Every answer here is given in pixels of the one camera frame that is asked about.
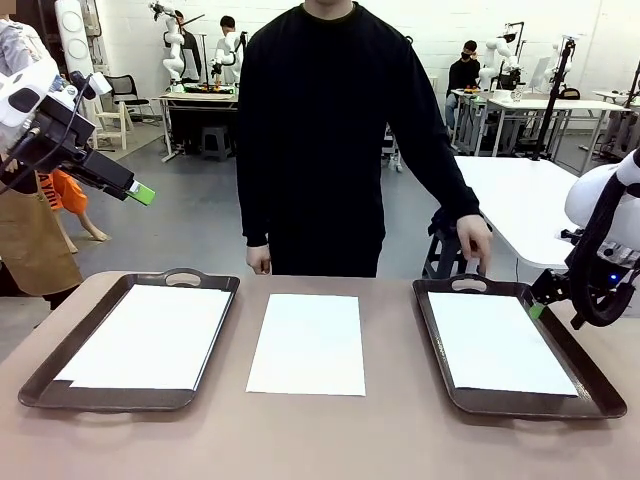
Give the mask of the person's right hand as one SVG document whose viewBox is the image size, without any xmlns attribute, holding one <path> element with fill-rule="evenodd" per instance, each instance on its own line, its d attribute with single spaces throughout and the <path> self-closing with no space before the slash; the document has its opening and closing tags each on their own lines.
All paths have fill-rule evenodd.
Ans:
<svg viewBox="0 0 640 480">
<path fill-rule="evenodd" d="M 246 263 L 256 275 L 269 275 L 272 269 L 271 255 L 267 244 L 247 247 Z"/>
</svg>

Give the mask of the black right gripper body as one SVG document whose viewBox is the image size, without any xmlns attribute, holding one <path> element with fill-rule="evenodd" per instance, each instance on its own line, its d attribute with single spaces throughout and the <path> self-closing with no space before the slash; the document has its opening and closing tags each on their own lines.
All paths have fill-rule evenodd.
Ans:
<svg viewBox="0 0 640 480">
<path fill-rule="evenodd" d="M 548 288 L 546 300 L 548 302 L 560 302 L 571 298 L 571 288 L 568 272 L 547 271 Z"/>
</svg>

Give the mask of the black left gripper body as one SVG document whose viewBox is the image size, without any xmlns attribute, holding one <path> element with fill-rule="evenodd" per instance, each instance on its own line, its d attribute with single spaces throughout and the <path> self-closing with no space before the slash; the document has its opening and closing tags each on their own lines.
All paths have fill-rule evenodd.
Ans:
<svg viewBox="0 0 640 480">
<path fill-rule="evenodd" d="M 34 125 L 39 128 L 37 172 L 60 170 L 98 190 L 106 185 L 129 189 L 135 180 L 133 172 L 89 146 L 95 127 L 74 109 L 58 101 L 43 101 Z"/>
</svg>

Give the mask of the person's left hand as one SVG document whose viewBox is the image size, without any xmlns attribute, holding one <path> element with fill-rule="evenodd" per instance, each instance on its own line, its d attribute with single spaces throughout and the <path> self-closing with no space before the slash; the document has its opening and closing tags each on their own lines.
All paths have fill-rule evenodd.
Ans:
<svg viewBox="0 0 640 480">
<path fill-rule="evenodd" d="M 478 261 L 477 272 L 485 276 L 491 261 L 493 234 L 480 215 L 467 215 L 456 222 L 456 229 L 464 258 Z"/>
</svg>

